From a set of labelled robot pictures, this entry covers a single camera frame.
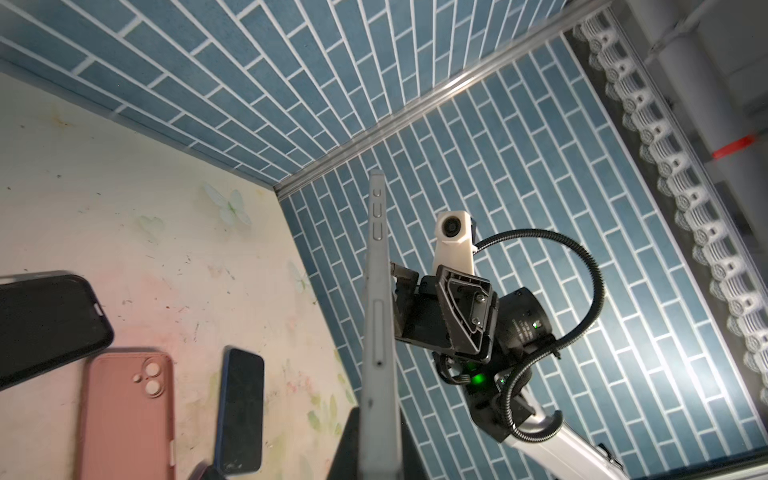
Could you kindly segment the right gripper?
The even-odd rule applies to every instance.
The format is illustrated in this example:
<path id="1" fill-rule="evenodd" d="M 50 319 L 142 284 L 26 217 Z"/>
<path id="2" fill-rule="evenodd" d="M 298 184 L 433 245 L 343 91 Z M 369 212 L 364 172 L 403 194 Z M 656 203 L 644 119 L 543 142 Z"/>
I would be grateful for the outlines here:
<path id="1" fill-rule="evenodd" d="M 522 358 L 552 343 L 552 326 L 527 288 L 499 296 L 489 280 L 440 266 L 434 275 L 392 264 L 395 338 L 462 360 L 498 350 Z"/>

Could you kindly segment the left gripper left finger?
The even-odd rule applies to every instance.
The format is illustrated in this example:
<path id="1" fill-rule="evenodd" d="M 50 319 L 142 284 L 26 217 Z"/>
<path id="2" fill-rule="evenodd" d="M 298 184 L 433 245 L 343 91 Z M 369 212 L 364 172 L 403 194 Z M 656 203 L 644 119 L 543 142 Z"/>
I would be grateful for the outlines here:
<path id="1" fill-rule="evenodd" d="M 359 457 L 360 409 L 350 410 L 327 480 L 357 480 Z"/>

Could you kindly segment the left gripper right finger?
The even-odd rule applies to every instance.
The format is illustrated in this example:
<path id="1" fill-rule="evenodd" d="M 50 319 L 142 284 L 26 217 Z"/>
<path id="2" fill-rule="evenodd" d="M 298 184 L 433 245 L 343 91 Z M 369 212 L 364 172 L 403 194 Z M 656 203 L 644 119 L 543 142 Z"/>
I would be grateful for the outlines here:
<path id="1" fill-rule="evenodd" d="M 404 413 L 400 414 L 404 480 L 428 480 L 429 475 Z"/>

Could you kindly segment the white-edged black phone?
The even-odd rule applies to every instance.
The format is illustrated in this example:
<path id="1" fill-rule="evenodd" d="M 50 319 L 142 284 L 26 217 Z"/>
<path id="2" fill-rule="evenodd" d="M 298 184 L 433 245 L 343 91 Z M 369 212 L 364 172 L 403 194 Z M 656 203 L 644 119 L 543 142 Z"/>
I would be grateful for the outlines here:
<path id="1" fill-rule="evenodd" d="M 373 169 L 369 179 L 358 470 L 361 479 L 401 479 L 386 178 L 381 170 Z"/>

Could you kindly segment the black phone case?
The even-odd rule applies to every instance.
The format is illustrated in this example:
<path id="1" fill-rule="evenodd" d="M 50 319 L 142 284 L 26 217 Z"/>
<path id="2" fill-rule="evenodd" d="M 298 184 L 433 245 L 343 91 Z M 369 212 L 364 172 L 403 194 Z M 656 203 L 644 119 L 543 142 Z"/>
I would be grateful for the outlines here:
<path id="1" fill-rule="evenodd" d="M 1 388 L 86 358 L 115 337 L 95 290 L 76 274 L 1 284 Z"/>

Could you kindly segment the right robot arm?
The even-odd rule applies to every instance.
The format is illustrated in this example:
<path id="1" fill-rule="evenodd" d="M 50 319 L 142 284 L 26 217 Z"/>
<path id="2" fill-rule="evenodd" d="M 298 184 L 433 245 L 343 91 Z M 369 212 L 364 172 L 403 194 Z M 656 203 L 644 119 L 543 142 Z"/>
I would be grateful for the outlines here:
<path id="1" fill-rule="evenodd" d="M 432 353 L 437 375 L 462 390 L 472 422 L 499 444 L 515 448 L 558 479 L 624 479 L 618 458 L 568 425 L 554 426 L 526 389 L 527 370 L 502 393 L 514 368 L 555 341 L 545 310 L 527 288 L 505 296 L 486 279 L 445 266 L 420 276 L 394 264 L 395 337 Z"/>

